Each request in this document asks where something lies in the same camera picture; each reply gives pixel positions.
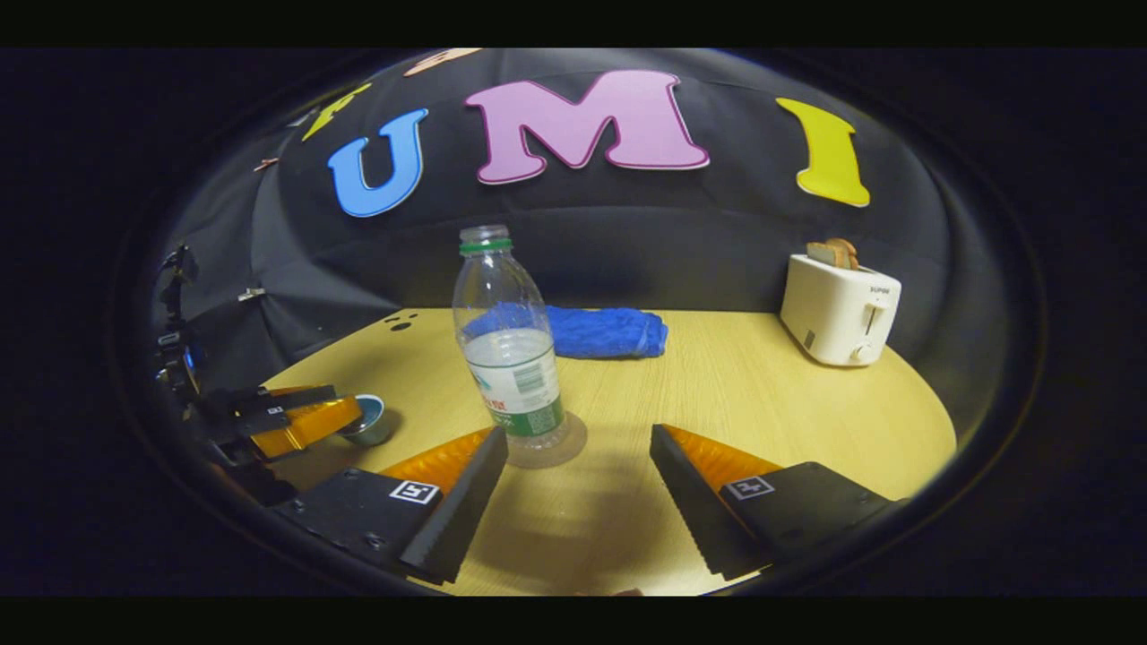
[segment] toaster knob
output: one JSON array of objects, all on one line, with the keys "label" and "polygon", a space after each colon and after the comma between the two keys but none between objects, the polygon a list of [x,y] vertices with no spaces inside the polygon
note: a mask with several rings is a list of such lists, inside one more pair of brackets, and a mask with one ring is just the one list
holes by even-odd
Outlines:
[{"label": "toaster knob", "polygon": [[855,350],[852,350],[852,358],[857,360],[872,360],[872,357],[876,355],[876,350],[872,348],[868,343],[860,343]]}]

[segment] bottle label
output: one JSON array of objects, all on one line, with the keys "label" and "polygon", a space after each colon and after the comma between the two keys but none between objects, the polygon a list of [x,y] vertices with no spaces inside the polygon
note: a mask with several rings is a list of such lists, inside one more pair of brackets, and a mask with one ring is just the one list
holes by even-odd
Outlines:
[{"label": "bottle label", "polygon": [[506,434],[536,437],[564,420],[553,347],[541,356],[507,367],[468,364],[494,423]]}]

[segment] small cup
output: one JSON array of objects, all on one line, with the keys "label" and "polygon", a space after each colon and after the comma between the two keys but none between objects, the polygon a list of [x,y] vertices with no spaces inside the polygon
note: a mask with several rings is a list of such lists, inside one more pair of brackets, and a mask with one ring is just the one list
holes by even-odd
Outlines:
[{"label": "small cup", "polygon": [[358,423],[338,430],[338,436],[354,445],[367,448],[385,443],[391,434],[390,428],[382,420],[382,411],[385,410],[387,405],[381,398],[369,394],[357,395],[354,401],[362,409],[362,419]]}]

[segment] plastic water bottle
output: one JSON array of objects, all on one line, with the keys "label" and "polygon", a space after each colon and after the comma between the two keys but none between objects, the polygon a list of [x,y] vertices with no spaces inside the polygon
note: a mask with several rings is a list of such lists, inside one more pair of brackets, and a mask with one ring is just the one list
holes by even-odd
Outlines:
[{"label": "plastic water bottle", "polygon": [[585,445],[585,425],[562,407],[541,294],[510,255],[505,226],[467,228],[461,240],[455,335],[494,425],[506,430],[507,461],[524,468],[568,461]]}]

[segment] screw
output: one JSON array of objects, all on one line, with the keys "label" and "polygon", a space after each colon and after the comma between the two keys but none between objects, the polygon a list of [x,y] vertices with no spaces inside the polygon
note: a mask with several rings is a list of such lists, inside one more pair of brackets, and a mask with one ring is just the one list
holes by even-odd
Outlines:
[{"label": "screw", "polygon": [[373,533],[366,534],[365,536],[362,536],[362,538],[366,539],[366,544],[367,546],[370,547],[372,551],[382,551],[382,546],[387,544],[385,539],[379,537],[377,534]]}]

